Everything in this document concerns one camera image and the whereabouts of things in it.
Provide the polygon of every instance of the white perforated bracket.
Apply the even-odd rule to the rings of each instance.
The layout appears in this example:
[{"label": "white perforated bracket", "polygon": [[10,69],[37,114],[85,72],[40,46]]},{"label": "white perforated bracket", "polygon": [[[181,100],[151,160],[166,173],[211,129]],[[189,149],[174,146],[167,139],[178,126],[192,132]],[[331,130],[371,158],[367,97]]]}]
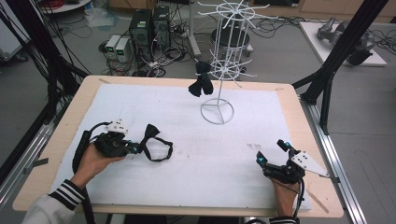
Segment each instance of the white perforated bracket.
[{"label": "white perforated bracket", "polygon": [[318,174],[323,177],[329,177],[329,172],[325,171],[308,153],[305,151],[293,156],[291,160],[301,168]]},{"label": "white perforated bracket", "polygon": [[128,133],[128,129],[122,122],[122,119],[117,119],[116,121],[111,122],[105,127],[105,129],[108,132],[113,132],[113,133]]}]

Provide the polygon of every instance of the cardboard box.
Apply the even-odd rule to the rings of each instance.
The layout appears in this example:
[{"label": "cardboard box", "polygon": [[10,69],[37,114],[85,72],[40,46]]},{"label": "cardboard box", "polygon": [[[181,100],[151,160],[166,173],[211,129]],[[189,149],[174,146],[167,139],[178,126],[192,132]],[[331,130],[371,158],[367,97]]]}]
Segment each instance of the cardboard box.
[{"label": "cardboard box", "polygon": [[110,0],[109,4],[110,4],[110,7],[113,7],[113,8],[154,9],[155,6],[157,5],[157,1],[156,0]]}]

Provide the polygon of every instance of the person's left hand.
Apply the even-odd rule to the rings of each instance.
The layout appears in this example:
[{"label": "person's left hand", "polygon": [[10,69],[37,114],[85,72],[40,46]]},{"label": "person's left hand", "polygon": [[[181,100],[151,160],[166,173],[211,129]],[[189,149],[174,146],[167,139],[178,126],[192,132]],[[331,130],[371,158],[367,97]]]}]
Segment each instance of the person's left hand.
[{"label": "person's left hand", "polygon": [[105,170],[111,162],[123,159],[124,157],[107,158],[96,149],[94,144],[90,144],[81,158],[77,172],[70,181],[80,189],[84,189],[88,182]]}]

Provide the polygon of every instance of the black vertical post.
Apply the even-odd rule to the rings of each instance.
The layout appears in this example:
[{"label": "black vertical post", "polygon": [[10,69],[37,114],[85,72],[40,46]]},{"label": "black vertical post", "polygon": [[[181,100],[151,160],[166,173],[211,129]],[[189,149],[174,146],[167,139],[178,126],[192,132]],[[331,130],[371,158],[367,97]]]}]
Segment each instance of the black vertical post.
[{"label": "black vertical post", "polygon": [[326,134],[329,134],[327,122],[334,75],[387,2],[388,0],[364,0],[319,70],[292,84],[294,89],[297,89],[312,82],[308,90],[301,95],[301,99],[311,105],[317,102],[318,97],[324,91],[319,124]]}]

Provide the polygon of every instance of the floor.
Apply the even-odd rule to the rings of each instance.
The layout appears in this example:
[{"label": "floor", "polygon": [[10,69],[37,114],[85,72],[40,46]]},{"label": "floor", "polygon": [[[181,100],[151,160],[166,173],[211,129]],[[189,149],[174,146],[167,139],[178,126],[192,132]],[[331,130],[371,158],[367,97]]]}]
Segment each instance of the floor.
[{"label": "floor", "polygon": [[[183,10],[185,20],[187,10]],[[57,18],[66,30],[64,40],[92,74],[105,74],[106,59],[98,47],[113,34],[123,34],[130,19],[125,13],[115,14],[112,27],[89,28],[83,10],[62,13]],[[202,60],[210,58],[207,35],[216,23],[196,16],[195,31]],[[370,29],[384,33],[395,30],[393,24],[374,24]],[[316,72],[321,65],[303,32],[296,26],[282,26],[274,37],[250,34],[254,48],[247,65],[249,74],[242,81],[293,83]],[[64,48],[54,39],[63,55]],[[393,145],[396,127],[396,56],[386,49],[375,51],[388,63],[384,67],[342,66],[332,85],[329,132],[349,182],[357,196],[368,223],[396,222],[396,150]],[[165,67],[170,78],[195,78],[194,61],[173,63]],[[13,59],[0,67],[0,163],[18,144],[47,102],[47,85],[32,61]],[[303,93],[306,86],[296,90]],[[21,223],[24,213],[12,209],[19,187],[0,210],[0,220]],[[195,223],[196,217],[169,217],[169,223]],[[106,215],[97,215],[104,223]],[[78,214],[73,223],[83,223]],[[341,218],[302,218],[302,223],[350,223],[348,215]]]}]

